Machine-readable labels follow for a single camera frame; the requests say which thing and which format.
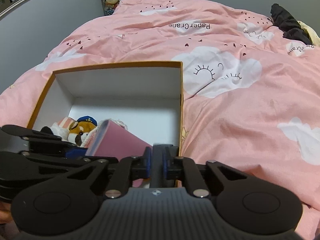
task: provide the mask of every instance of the black cloth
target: black cloth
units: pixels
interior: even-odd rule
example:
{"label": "black cloth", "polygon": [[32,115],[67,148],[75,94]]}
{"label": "black cloth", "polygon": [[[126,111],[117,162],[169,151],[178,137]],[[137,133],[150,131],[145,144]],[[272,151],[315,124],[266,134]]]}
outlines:
{"label": "black cloth", "polygon": [[297,20],[283,7],[275,3],[271,6],[273,25],[284,32],[283,37],[289,40],[302,41],[306,45],[312,45],[309,35],[305,33]]}

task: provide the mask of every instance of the navy blue hat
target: navy blue hat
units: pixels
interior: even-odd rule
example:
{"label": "navy blue hat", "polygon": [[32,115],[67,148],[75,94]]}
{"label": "navy blue hat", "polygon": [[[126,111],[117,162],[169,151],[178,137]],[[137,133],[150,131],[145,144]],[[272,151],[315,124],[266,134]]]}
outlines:
{"label": "navy blue hat", "polygon": [[95,126],[98,125],[97,121],[94,120],[91,116],[83,116],[83,117],[80,117],[77,122],[92,122]]}

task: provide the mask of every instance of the logo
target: logo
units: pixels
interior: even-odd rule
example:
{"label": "logo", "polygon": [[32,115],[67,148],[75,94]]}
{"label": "logo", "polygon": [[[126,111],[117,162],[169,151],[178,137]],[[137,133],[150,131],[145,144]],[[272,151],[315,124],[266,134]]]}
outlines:
{"label": "logo", "polygon": [[153,195],[155,195],[156,197],[158,197],[162,192],[158,189],[154,190],[151,192]]}

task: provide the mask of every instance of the bed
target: bed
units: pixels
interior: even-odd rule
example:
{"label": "bed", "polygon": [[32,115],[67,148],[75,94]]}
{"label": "bed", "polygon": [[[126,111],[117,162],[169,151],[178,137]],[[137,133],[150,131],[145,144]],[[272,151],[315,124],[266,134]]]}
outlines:
{"label": "bed", "polygon": [[52,71],[125,61],[183,62],[182,155],[215,159],[294,192],[296,229],[320,221],[320,48],[263,15],[206,0],[122,0],[0,95],[0,126],[26,126]]}

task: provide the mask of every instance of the open box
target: open box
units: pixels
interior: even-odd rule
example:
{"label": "open box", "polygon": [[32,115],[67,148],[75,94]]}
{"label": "open box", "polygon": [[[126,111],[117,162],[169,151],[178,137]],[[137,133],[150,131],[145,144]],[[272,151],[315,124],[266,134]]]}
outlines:
{"label": "open box", "polygon": [[182,63],[150,61],[81,66],[54,71],[28,128],[41,130],[66,116],[121,120],[150,145],[180,146]]}

